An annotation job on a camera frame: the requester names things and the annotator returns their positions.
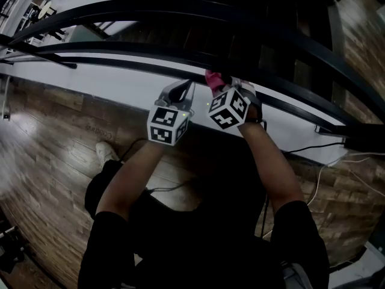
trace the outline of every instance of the black sleeve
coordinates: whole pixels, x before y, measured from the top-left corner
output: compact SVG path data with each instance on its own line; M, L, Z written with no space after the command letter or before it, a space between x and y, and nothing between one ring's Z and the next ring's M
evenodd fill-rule
M304 202L290 202L277 211L271 244L280 261L302 266L313 289L328 288L329 260L325 243Z
M127 221L111 212L98 213L81 263L78 288L120 288L133 268Z

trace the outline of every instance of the white sneaker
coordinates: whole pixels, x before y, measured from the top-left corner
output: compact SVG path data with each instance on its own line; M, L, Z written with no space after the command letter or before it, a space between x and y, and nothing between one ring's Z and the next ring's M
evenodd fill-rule
M104 141L96 144L96 155L99 157L100 168L103 168L104 164L109 160L119 160L119 157L116 155L114 149Z

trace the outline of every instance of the black t-shirt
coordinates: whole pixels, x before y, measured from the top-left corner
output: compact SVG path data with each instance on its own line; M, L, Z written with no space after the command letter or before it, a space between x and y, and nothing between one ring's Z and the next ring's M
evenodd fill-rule
M290 202L278 210L271 242L255 236L235 238L225 228L208 240L214 243L186 237L175 241L175 247L160 244L160 253L134 267L128 223L114 213L99 213L78 288L120 288L122 283L136 288L284 288L283 261L300 264L314 289L328 287L325 244L304 202Z

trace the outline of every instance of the cube with fiducial markers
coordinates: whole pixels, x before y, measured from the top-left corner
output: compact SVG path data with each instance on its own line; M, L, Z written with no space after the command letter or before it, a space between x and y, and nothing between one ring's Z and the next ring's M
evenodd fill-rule
M187 130L191 113L154 105L147 119L150 141L174 146Z
M245 122L250 101L232 87L214 98L208 116L221 129L241 125Z

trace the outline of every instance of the forearm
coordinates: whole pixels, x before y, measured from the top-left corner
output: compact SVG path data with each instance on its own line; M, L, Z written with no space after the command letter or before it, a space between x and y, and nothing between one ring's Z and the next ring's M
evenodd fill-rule
M253 153L274 212L290 201L304 200L292 167L265 130L258 124L245 123L239 131Z
M96 213L114 212L128 220L129 208L145 189L164 149L164 145L150 141L133 155L107 186Z

